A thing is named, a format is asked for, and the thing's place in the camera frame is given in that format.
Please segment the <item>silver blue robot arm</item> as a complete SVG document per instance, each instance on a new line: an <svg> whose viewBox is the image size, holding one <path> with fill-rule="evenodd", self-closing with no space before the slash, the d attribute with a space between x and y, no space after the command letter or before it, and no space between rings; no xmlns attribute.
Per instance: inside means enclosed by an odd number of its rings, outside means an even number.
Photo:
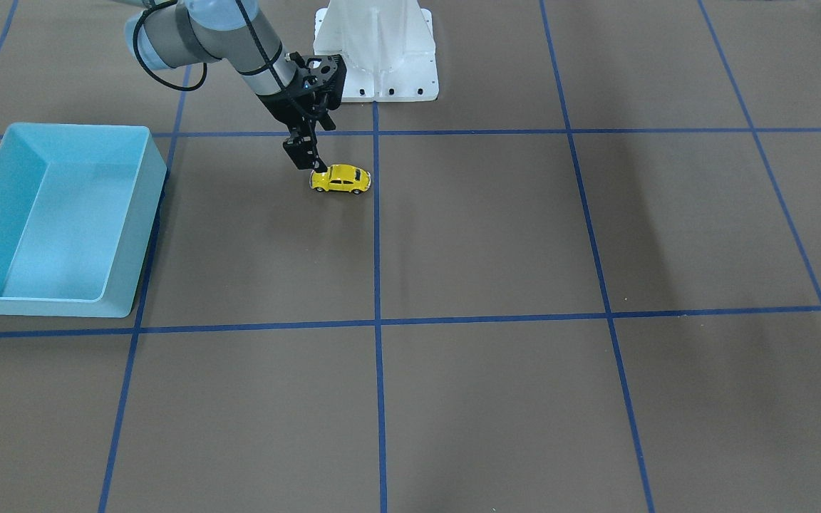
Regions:
<svg viewBox="0 0 821 513"><path fill-rule="evenodd" d="M300 170L325 172L316 127L335 129L346 64L339 54L303 56L286 49L257 1L137 1L124 26L131 55L158 71L224 61L269 113L284 124L284 151Z"/></svg>

